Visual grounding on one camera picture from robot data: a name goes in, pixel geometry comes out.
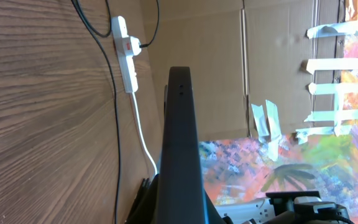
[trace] painting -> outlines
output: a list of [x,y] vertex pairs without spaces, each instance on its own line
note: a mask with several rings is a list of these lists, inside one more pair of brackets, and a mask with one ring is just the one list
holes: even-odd
[[[358,36],[346,36],[344,57],[358,57]],[[342,71],[341,81],[358,83],[358,70]],[[358,94],[346,94],[343,109],[358,109]],[[277,161],[269,159],[268,145],[258,139],[201,142],[209,197],[222,205],[248,202],[266,192],[319,190],[323,200],[347,207],[358,223],[358,120],[342,124],[352,125],[350,134],[310,136],[302,145],[292,134],[284,135]]]

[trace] wooden table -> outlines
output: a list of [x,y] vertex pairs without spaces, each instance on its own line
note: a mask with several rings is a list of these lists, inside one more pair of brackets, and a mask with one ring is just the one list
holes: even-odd
[[[82,0],[107,30],[103,0]],[[111,1],[130,35],[146,41],[139,0]],[[112,37],[102,40],[117,82],[122,175],[119,223],[152,175]],[[147,50],[135,58],[146,144],[162,143]],[[0,0],[0,223],[112,223],[117,183],[112,85],[105,59],[70,0]]]

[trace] cardboard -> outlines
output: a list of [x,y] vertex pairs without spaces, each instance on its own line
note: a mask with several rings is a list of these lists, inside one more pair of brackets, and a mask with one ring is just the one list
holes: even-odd
[[[141,1],[145,34],[155,30],[155,0]],[[340,38],[309,40],[306,31],[341,22],[340,0],[164,0],[160,28],[149,47],[163,124],[163,93],[172,66],[189,66],[200,141],[257,136],[251,104],[277,105],[283,134],[332,126],[303,122],[312,111],[333,110],[333,96],[311,96],[311,83],[340,82],[338,72],[300,70],[303,60],[341,57]]]
[[[154,33],[154,0],[142,1],[146,37]],[[248,135],[242,58],[242,1],[160,1],[160,28],[149,47],[163,123],[163,91],[172,66],[189,66],[200,141]]]
[[[301,71],[300,65],[311,58],[334,58],[336,38],[309,40],[305,33],[311,27],[338,22],[339,1],[245,0],[244,8],[250,103],[275,103],[285,134],[313,127],[303,121],[313,110],[332,110],[333,96],[310,96],[306,86],[332,83],[334,72],[313,76]],[[257,136],[252,120],[250,131]]]

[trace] white plug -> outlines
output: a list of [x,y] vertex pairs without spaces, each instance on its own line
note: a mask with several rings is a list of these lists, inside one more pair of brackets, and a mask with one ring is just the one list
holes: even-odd
[[121,69],[124,88],[127,93],[134,93],[138,89],[133,56],[139,55],[142,49],[136,37],[128,36],[125,19],[122,16],[111,19],[111,30]]

